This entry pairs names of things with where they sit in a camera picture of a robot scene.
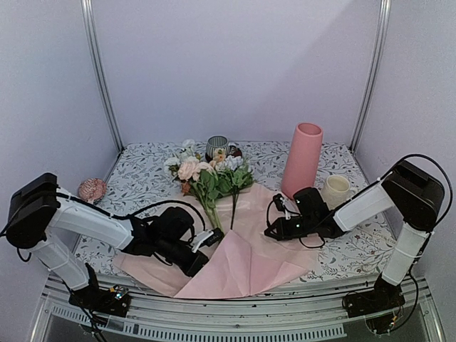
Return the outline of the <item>pink wrapping paper sheet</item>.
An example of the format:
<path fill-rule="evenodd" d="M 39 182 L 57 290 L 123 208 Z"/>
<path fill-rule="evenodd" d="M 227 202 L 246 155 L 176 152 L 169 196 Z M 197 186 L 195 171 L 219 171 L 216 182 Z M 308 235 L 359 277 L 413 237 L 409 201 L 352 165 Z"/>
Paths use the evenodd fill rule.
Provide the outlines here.
<path fill-rule="evenodd" d="M 218 201 L 224 239 L 203 250 L 209 262 L 192 278 L 178 266 L 166 266 L 153 256 L 119 252 L 113 265 L 141 284 L 177 299 L 242 298 L 293 281 L 314 269 L 320 240 L 315 235 L 303 243 L 266 237 L 266 223 L 279 217 L 269 206 L 273 195 L 255 183 L 240 194 L 236 205 L 228 198 Z"/>

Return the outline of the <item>pink rose flower stem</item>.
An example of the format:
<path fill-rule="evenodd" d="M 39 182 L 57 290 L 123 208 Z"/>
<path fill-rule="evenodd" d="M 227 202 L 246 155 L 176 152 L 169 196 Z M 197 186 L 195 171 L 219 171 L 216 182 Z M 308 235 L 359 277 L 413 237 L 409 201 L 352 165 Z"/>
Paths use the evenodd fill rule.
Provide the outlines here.
<path fill-rule="evenodd" d="M 219 197 L 215 169 L 196 157 L 188 157 L 178 167 L 177 179 L 182 183 L 182 191 L 193 196 L 201 204 L 212 228 L 222 230 L 215 203 Z"/>

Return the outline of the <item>peach blossom flower stem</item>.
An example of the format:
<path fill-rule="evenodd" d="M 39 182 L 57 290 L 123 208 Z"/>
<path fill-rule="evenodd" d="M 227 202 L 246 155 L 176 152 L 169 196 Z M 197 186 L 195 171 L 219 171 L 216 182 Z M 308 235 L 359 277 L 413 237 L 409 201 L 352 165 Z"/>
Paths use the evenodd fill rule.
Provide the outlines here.
<path fill-rule="evenodd" d="M 226 155 L 222 154 L 221 152 L 219 152 L 218 155 L 215 155 L 213 160 L 210 162 L 204 162 L 204 161 L 202 161 L 202 159 L 199 157 L 198 154 L 197 154 L 197 156 L 200 159 L 200 162 L 199 162 L 193 176 L 187 181 L 180 180 L 180 182 L 182 183 L 181 191 L 185 195 L 190 194 L 191 184 L 198 182 L 200 180 L 202 174 L 204 174 L 204 175 L 208 174 L 211 177 L 211 180 L 213 180 L 214 182 L 217 182 L 219 180 L 219 177 L 217 174 L 219 164 L 221 162 L 223 162 L 226 158 Z"/>

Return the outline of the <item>cream printed ribbon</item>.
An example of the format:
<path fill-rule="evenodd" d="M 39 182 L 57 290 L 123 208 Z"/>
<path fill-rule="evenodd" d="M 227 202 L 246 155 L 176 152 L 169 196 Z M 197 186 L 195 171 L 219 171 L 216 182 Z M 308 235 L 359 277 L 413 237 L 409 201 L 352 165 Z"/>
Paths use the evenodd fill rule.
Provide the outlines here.
<path fill-rule="evenodd" d="M 396 240 L 391 231 L 386 226 L 374 223 L 360 224 L 357 230 L 374 239 L 379 239 L 390 246 L 395 246 Z"/>

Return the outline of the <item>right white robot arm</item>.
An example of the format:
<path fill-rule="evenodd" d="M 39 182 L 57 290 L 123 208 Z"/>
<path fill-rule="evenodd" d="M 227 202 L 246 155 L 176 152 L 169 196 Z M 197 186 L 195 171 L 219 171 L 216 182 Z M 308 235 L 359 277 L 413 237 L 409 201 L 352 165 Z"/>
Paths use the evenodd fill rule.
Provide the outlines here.
<path fill-rule="evenodd" d="M 264 230 L 267 237 L 288 241 L 317 233 L 323 239 L 333 239 L 379 214 L 395 214 L 402 220 L 393 252 L 379 276 L 382 284 L 368 296 L 371 308 L 382 311 L 394 302 L 394 287 L 403 281 L 447 214 L 442 204 L 452 201 L 452 188 L 403 158 L 337 207 L 331 208 L 313 187 L 296 192 L 292 199 L 298 214 L 267 222 Z"/>

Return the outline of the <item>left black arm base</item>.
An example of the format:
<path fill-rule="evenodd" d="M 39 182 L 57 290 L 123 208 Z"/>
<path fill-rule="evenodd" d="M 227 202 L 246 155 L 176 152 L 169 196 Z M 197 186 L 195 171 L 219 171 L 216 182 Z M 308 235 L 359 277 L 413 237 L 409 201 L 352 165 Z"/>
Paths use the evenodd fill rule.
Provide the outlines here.
<path fill-rule="evenodd" d="M 85 266 L 89 276 L 88 285 L 76 291 L 71 290 L 69 304 L 89 311 L 125 318 L 131 302 L 128 290 L 119 285 L 109 289 L 100 288 L 94 269 L 88 263 Z"/>

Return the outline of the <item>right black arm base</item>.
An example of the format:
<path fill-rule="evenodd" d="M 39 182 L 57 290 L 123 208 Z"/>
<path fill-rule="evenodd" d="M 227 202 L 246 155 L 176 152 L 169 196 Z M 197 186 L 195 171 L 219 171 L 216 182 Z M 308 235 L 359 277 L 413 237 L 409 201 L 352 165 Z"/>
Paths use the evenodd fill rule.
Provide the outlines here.
<path fill-rule="evenodd" d="M 370 318 L 366 321 L 368 328 L 377 335 L 393 330 L 398 314 L 392 313 L 392 310 L 401 309 L 404 304 L 405 299 L 401 286 L 389 284 L 382 276 L 377 278 L 371 290 L 352 291 L 342 299 L 342 307 L 347 311 L 349 318 L 390 311 L 384 316 Z"/>

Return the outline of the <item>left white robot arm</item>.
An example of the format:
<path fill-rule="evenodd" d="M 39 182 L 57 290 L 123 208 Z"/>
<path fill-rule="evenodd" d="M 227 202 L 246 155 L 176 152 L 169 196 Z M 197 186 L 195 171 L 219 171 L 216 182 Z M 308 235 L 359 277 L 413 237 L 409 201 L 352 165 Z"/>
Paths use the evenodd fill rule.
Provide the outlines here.
<path fill-rule="evenodd" d="M 193 277 L 209 259 L 183 239 L 195 230 L 187 203 L 170 200 L 168 206 L 159 216 L 141 219 L 137 212 L 119 216 L 73 196 L 58 186 L 54 174 L 46 172 L 13 193 L 4 232 L 12 246 L 29 251 L 78 291 L 90 309 L 100 309 L 106 302 L 104 290 L 89 282 L 88 267 L 56 231 L 92 237 L 124 254 L 157 257 Z"/>

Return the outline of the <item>tall pink vase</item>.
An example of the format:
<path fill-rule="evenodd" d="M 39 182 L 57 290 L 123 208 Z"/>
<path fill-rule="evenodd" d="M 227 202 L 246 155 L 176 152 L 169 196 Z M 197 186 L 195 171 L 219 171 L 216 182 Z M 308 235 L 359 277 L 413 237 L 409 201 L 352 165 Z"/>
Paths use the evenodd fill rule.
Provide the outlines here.
<path fill-rule="evenodd" d="M 321 153 L 323 130 L 313 123 L 299 123 L 294 131 L 286 161 L 281 191 L 292 198 L 298 191 L 313 187 Z"/>

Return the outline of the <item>white blue hydrangea stem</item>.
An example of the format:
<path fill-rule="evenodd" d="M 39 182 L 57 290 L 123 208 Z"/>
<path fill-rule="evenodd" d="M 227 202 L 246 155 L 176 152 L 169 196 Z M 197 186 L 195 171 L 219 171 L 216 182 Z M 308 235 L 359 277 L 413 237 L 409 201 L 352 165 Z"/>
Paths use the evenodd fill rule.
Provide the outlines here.
<path fill-rule="evenodd" d="M 249 163 L 240 155 L 228 155 L 223 161 L 216 164 L 216 171 L 216 189 L 219 192 L 219 198 L 228 195 L 232 198 L 230 229 L 233 229 L 237 200 L 242 190 L 253 185 L 253 172 Z"/>

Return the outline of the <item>white flower stem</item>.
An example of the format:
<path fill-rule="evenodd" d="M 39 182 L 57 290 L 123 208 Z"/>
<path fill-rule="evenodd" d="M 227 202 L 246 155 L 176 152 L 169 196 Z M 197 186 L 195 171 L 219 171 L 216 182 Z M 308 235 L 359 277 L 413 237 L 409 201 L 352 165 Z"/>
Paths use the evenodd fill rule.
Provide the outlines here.
<path fill-rule="evenodd" d="M 187 139 L 177 153 L 166 159 L 164 169 L 169 176 L 187 181 L 193 176 L 199 163 L 195 141 Z"/>

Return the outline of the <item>cream ceramic mug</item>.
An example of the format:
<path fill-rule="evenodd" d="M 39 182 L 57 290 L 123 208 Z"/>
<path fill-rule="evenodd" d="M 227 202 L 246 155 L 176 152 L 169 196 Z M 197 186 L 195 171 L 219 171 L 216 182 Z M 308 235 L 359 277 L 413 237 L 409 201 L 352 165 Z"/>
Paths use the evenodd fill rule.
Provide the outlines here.
<path fill-rule="evenodd" d="M 343 204 L 356 192 L 356 188 L 352 187 L 348 179 L 341 175 L 328 176 L 320 191 L 321 197 L 329 209 L 335 209 Z"/>

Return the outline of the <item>floral patterned table mat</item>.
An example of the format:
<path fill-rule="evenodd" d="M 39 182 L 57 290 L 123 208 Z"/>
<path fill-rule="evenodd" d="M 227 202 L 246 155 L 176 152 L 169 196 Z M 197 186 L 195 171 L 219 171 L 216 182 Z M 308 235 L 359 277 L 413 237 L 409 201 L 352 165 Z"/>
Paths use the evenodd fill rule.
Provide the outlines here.
<path fill-rule="evenodd" d="M 240 142 L 243 155 L 254 171 L 260 185 L 277 191 L 290 148 L 289 142 Z M 106 211 L 124 215 L 148 204 L 171 199 L 180 187 L 164 171 L 164 162 L 180 148 L 177 143 L 130 144 L 123 151 L 109 180 L 107 193 L 99 202 Z M 329 175 L 343 175 L 351 186 L 363 189 L 366 179 L 360 167 L 341 143 L 325 143 L 316 176 L 320 188 Z M 386 226 L 383 214 L 362 223 Z M 333 281 L 379 273 L 385 266 L 394 246 L 359 232 L 357 227 L 326 244 L 318 252 L 317 263 L 308 274 L 296 279 L 297 283 Z M 126 274 L 113 265 L 115 250 L 103 242 L 82 236 L 75 249 L 76 256 L 89 263 L 98 274 L 124 277 Z"/>

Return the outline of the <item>pink patterned ball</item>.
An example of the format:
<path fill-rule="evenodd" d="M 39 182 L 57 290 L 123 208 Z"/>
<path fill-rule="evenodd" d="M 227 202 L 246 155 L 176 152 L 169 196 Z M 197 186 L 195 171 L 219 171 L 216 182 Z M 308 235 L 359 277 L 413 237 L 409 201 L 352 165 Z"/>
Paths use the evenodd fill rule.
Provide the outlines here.
<path fill-rule="evenodd" d="M 105 182 L 98 178 L 83 181 L 78 187 L 78 196 L 85 202 L 95 204 L 101 200 L 107 190 Z"/>

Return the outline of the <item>striped grey ceramic cup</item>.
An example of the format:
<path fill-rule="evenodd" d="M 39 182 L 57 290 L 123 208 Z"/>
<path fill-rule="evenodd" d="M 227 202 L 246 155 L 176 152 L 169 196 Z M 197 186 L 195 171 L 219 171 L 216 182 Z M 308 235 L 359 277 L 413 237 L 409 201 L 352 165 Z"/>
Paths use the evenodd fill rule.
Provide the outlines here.
<path fill-rule="evenodd" d="M 215 135 L 213 137 L 210 137 L 206 144 L 206 161 L 212 161 L 214 156 L 218 155 L 219 152 L 221 152 L 224 155 L 229 154 L 229 140 L 222 135 Z"/>

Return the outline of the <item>right aluminium frame post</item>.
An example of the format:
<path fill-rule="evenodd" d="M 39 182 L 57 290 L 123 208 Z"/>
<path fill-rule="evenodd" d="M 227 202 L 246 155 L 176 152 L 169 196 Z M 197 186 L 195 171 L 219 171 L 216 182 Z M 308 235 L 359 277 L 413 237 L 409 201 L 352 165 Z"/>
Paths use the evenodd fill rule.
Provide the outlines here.
<path fill-rule="evenodd" d="M 390 18 L 391 0 L 381 0 L 378 13 L 377 29 L 375 33 L 373 54 L 368 71 L 368 78 L 363 92 L 360 110 L 354 127 L 349 146 L 350 151 L 355 155 L 361 143 L 364 127 L 366 126 L 370 104 L 373 98 L 378 73 L 385 48 L 385 41 L 388 35 L 388 24 Z"/>

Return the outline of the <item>aluminium frame post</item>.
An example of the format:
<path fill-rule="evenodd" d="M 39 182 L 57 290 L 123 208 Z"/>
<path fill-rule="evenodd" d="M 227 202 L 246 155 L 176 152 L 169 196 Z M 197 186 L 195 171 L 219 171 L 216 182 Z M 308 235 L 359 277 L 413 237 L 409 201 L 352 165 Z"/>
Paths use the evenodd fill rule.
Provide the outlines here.
<path fill-rule="evenodd" d="M 375 33 L 373 54 L 368 71 L 368 78 L 363 92 L 360 110 L 354 127 L 349 146 L 350 151 L 355 155 L 361 143 L 364 127 L 366 126 L 370 104 L 373 98 L 378 73 L 385 48 L 385 41 L 388 35 L 388 24 L 390 18 L 391 0 L 381 0 L 378 13 L 377 29 Z"/>
<path fill-rule="evenodd" d="M 85 26 L 85 34 L 88 41 L 88 49 L 93 64 L 95 80 L 97 83 L 98 91 L 100 93 L 101 103 L 104 109 L 108 129 L 113 139 L 115 149 L 117 150 L 117 153 L 120 154 L 124 150 L 124 144 L 121 138 L 118 121 L 113 110 L 113 104 L 103 68 L 103 62 L 100 54 L 100 47 L 95 27 L 93 2 L 91 0 L 81 0 L 81 9 L 83 15 L 83 23 Z"/>

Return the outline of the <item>left aluminium frame post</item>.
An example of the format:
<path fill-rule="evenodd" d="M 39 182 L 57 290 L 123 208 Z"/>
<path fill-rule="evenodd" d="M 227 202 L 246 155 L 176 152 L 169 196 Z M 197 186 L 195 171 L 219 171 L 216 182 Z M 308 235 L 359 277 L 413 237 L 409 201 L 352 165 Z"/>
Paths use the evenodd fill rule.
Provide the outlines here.
<path fill-rule="evenodd" d="M 81 9 L 83 15 L 83 23 L 85 26 L 85 34 L 88 41 L 88 49 L 93 64 L 95 80 L 97 83 L 98 91 L 100 93 L 101 103 L 104 109 L 108 129 L 113 139 L 115 149 L 117 150 L 117 153 L 120 154 L 124 150 L 124 144 L 121 138 L 118 121 L 113 110 L 113 104 L 103 68 L 103 62 L 100 54 L 100 47 L 95 27 L 93 2 L 91 0 L 81 0 Z"/>

